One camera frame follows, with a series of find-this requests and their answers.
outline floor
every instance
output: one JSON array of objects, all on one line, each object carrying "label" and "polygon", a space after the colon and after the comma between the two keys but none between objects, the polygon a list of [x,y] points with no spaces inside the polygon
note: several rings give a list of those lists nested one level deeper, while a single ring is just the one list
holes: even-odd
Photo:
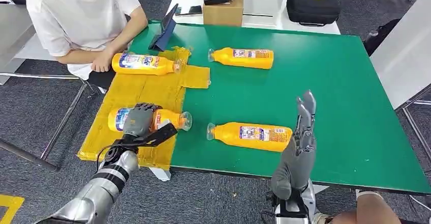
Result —
[{"label": "floor", "polygon": [[[148,17],[164,16],[170,0],[140,0]],[[406,0],[339,0],[338,21],[342,34],[367,33],[393,18],[402,17],[412,3]],[[67,74],[53,61],[27,60],[20,73]],[[66,112],[78,81],[12,78],[0,86],[0,138],[40,155]],[[75,154],[95,117],[103,95],[86,90],[48,160],[61,166],[48,172],[0,150],[0,193],[25,198],[13,223],[31,223],[54,213],[85,185],[95,171],[94,162]],[[431,110],[413,106],[427,142],[431,142]],[[423,149],[406,118],[398,114],[414,151],[425,171],[431,169]],[[191,172],[174,172],[172,181],[161,182],[146,168],[134,172],[113,207],[109,223],[261,223],[260,211],[270,210],[269,182],[261,179]],[[431,213],[411,204],[405,195],[382,193],[402,218],[427,223]],[[350,189],[330,188],[316,196],[324,213],[337,214],[355,207]]]}]

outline orange bottle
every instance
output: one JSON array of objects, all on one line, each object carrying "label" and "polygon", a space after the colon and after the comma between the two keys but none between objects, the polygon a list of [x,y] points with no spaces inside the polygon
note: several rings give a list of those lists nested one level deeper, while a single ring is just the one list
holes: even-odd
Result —
[{"label": "orange bottle", "polygon": [[112,58],[112,68],[122,74],[165,75],[179,73],[181,61],[154,55],[118,53]]},{"label": "orange bottle", "polygon": [[284,126],[229,122],[224,125],[208,124],[206,138],[218,139],[225,144],[253,149],[282,152],[289,144],[292,130]]},{"label": "orange bottle", "polygon": [[[108,126],[113,131],[123,131],[124,122],[132,108],[118,108],[112,110],[108,115]],[[169,120],[174,127],[188,131],[192,127],[193,119],[190,112],[175,113],[166,109],[158,109],[154,111],[151,130],[159,129],[160,125]]]},{"label": "orange bottle", "polygon": [[209,61],[218,61],[224,65],[271,69],[274,61],[274,52],[272,50],[258,49],[232,49],[223,48],[221,50],[212,50],[208,52]]}]

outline bottle cap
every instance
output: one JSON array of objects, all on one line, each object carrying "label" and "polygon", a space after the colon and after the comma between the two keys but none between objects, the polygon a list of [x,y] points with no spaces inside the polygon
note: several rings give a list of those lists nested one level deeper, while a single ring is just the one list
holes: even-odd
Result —
[{"label": "bottle cap", "polygon": [[188,131],[192,127],[193,124],[193,118],[190,112],[184,111],[179,116],[179,128]]},{"label": "bottle cap", "polygon": [[208,50],[208,61],[209,62],[213,62],[214,61],[214,50],[213,49],[209,49]]},{"label": "bottle cap", "polygon": [[181,72],[181,59],[177,59],[174,61],[173,70],[174,73],[180,73]]},{"label": "bottle cap", "polygon": [[214,139],[214,130],[216,129],[216,125],[213,123],[208,123],[208,127],[206,128],[206,139],[213,140]]}]

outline robotic thumb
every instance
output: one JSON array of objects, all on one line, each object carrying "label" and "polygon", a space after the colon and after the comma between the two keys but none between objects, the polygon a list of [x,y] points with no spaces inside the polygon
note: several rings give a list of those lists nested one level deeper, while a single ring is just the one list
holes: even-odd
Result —
[{"label": "robotic thumb", "polygon": [[271,189],[282,200],[290,198],[292,188],[290,186],[290,172],[287,165],[281,161],[271,177]]}]

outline robotic arm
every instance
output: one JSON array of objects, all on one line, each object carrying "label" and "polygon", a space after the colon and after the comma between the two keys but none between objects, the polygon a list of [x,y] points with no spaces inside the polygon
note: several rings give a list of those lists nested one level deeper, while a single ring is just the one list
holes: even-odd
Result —
[{"label": "robotic arm", "polygon": [[316,158],[316,100],[310,90],[298,97],[298,119],[292,138],[271,178],[276,223],[312,222],[316,198],[310,174]]},{"label": "robotic arm", "polygon": [[130,173],[138,168],[138,147],[155,147],[177,133],[166,122],[150,134],[153,113],[159,108],[153,104],[136,105],[126,118],[123,137],[105,147],[110,149],[87,185],[59,211],[37,224],[105,223]]}]

